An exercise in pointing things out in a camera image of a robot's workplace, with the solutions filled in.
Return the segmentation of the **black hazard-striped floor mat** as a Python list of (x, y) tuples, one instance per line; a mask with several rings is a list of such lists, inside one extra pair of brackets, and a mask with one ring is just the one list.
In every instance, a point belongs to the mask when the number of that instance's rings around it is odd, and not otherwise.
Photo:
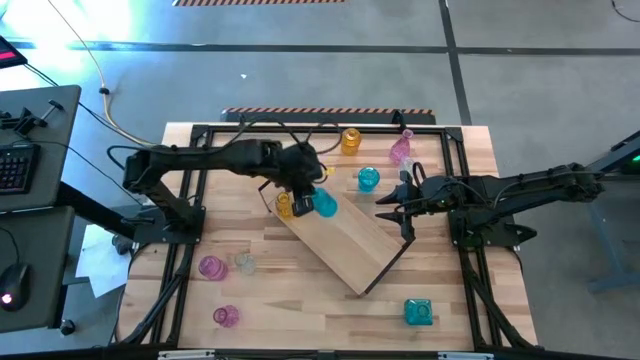
[(373, 123), (391, 124), (393, 115), (399, 112), (407, 124), (435, 125), (436, 117), (431, 109), (420, 108), (341, 108), (341, 107), (228, 107), (221, 111), (223, 122), (271, 119), (282, 122), (317, 123)]

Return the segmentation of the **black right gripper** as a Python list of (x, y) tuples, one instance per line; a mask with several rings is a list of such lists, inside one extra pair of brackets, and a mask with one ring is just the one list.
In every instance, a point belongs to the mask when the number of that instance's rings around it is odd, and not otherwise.
[(451, 209), (451, 178), (434, 176), (426, 178), (417, 193), (408, 198), (408, 185), (396, 185), (394, 190), (376, 204), (400, 204), (399, 211), (377, 213), (376, 217), (401, 224), (401, 236), (406, 242), (415, 240), (412, 219), (419, 215), (442, 213)]

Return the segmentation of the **pink scalloped glass vase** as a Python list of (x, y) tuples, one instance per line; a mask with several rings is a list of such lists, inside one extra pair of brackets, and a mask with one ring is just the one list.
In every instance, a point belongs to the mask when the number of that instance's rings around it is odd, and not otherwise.
[(239, 322), (239, 318), (239, 310), (233, 305), (219, 307), (213, 313), (214, 322), (225, 328), (235, 326)]

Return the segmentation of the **black desk clamp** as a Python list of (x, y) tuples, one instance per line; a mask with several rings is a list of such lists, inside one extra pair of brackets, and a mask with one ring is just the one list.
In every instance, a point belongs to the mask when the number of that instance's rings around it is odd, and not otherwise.
[(35, 127), (48, 126), (47, 118), (54, 112), (64, 112), (65, 108), (54, 100), (49, 101), (49, 109), (42, 115), (34, 115), (28, 108), (23, 107), (19, 116), (0, 110), (0, 130), (11, 130), (19, 136), (26, 137)]

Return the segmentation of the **teal diamond-pattern glass vase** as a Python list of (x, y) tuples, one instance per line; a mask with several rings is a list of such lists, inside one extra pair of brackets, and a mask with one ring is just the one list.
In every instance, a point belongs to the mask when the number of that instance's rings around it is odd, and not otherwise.
[(337, 201), (323, 188), (316, 188), (311, 197), (314, 210), (325, 218), (333, 217), (338, 210)]

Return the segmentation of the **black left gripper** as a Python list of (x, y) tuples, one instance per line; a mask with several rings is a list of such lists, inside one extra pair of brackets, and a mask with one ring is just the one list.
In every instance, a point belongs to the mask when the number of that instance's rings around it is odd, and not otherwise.
[(313, 210), (312, 192), (314, 183), (324, 176), (324, 168), (318, 159), (315, 148), (308, 142), (284, 148), (276, 157), (277, 171), (272, 181), (292, 191), (293, 214), (300, 217)]

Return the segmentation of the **wooden shelf with black legs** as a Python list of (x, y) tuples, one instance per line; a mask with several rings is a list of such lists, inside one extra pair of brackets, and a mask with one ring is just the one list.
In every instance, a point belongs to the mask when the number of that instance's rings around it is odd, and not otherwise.
[(410, 243), (392, 237), (349, 199), (331, 188), (323, 189), (337, 203), (333, 216), (313, 210), (300, 217), (284, 217), (276, 203), (281, 192), (266, 181), (258, 192), (267, 210), (320, 258), (355, 294), (368, 295)]

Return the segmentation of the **black laptop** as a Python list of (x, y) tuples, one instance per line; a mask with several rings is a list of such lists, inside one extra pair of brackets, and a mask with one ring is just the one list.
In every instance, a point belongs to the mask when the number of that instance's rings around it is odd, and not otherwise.
[(9, 41), (0, 36), (0, 69), (27, 65), (28, 60)]

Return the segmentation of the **teal square glass vase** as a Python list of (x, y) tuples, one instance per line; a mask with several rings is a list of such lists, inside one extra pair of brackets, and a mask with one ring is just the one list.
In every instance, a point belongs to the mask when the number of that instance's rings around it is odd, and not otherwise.
[(431, 326), (433, 311), (428, 299), (407, 299), (404, 302), (404, 319), (410, 326)]

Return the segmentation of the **grey metal side table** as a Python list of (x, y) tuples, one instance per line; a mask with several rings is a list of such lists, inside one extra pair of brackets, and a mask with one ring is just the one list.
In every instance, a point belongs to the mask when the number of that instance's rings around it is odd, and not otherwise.
[[(640, 130), (613, 145), (610, 150), (588, 165), (570, 163), (570, 168), (577, 171), (600, 173), (600, 182), (631, 181), (640, 184)], [(609, 229), (607, 218), (593, 202), (588, 204), (588, 211), (594, 224), (602, 249), (611, 265), (611, 273), (603, 278), (588, 283), (588, 290), (593, 293), (640, 285), (640, 270), (631, 271), (622, 257), (621, 246), (615, 242)]]

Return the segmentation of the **white paper sheet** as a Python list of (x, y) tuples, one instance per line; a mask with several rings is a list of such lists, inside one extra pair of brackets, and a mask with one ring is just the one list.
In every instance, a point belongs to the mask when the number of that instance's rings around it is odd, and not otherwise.
[(98, 225), (85, 228), (75, 277), (89, 279), (95, 298), (127, 283), (131, 254), (119, 254), (112, 244), (114, 235)]

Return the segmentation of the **yellow tall textured vase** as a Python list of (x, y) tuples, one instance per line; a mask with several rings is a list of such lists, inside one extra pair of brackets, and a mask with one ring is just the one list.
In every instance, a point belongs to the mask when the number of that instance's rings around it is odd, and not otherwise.
[(361, 144), (361, 133), (356, 128), (347, 128), (341, 135), (341, 152), (347, 156), (355, 156)]

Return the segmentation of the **yellow ribbed glass vase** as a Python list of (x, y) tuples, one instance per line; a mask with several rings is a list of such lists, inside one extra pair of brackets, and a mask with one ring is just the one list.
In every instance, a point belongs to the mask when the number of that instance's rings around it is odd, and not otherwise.
[(275, 207), (281, 218), (288, 219), (294, 216), (291, 197), (287, 192), (281, 192), (277, 195), (275, 199)]

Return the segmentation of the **dark grey desk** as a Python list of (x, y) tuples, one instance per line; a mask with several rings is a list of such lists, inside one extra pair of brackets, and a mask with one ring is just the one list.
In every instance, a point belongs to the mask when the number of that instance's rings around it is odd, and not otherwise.
[(54, 207), (0, 215), (0, 276), (9, 267), (28, 267), (19, 289), (23, 303), (16, 311), (3, 307), (15, 295), (0, 286), (0, 333), (56, 328), (62, 322), (63, 284), (75, 212)]

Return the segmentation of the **small round clear vase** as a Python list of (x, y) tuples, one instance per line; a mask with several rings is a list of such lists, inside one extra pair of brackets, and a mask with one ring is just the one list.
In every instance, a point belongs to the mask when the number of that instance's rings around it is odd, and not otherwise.
[(241, 273), (245, 275), (253, 275), (255, 273), (256, 263), (251, 254), (237, 254), (234, 258), (234, 262)]

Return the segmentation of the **teal round bottle vase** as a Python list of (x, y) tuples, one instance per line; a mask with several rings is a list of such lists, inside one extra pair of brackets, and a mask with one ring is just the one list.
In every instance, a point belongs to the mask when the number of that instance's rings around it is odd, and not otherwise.
[(358, 188), (361, 192), (372, 192), (379, 181), (380, 174), (374, 167), (364, 167), (358, 173)]

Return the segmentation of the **black computer mouse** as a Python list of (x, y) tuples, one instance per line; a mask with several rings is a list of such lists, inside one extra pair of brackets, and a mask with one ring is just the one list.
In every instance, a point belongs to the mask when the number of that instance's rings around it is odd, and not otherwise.
[(0, 274), (0, 308), (7, 312), (20, 310), (30, 294), (31, 267), (27, 263), (15, 263)]

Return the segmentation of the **black keyboard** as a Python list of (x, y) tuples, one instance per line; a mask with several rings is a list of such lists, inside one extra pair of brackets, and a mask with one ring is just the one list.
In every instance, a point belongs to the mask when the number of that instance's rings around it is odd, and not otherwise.
[(0, 195), (26, 194), (39, 162), (37, 144), (0, 146)]

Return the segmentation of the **tall pink glass vase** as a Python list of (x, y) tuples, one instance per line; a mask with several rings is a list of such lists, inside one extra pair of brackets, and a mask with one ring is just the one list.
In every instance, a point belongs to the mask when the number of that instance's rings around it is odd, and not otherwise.
[(401, 133), (401, 137), (391, 147), (389, 158), (395, 165), (400, 165), (404, 159), (410, 155), (410, 139), (413, 135), (414, 133), (412, 130), (404, 129)]

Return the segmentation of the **pink cylindrical glass vase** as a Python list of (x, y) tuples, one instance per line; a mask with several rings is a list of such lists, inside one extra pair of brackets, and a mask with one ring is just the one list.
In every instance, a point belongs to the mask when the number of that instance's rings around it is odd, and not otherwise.
[(198, 265), (199, 272), (211, 281), (224, 280), (228, 274), (227, 264), (216, 256), (205, 256)]

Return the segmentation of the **black support beam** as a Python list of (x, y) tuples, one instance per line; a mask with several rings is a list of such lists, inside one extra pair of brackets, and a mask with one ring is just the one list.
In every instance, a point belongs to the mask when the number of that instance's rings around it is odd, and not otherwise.
[(61, 182), (56, 195), (55, 206), (70, 206), (80, 217), (115, 232), (131, 240), (134, 239), (135, 228), (123, 222), (124, 217), (114, 210), (100, 204), (74, 187)]

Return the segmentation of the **silver metal bracket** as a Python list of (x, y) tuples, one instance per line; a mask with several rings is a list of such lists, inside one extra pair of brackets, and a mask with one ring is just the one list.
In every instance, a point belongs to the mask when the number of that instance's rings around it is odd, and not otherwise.
[(212, 350), (160, 351), (157, 360), (216, 360), (216, 354)]
[(437, 354), (438, 360), (495, 360), (490, 353), (446, 351)]

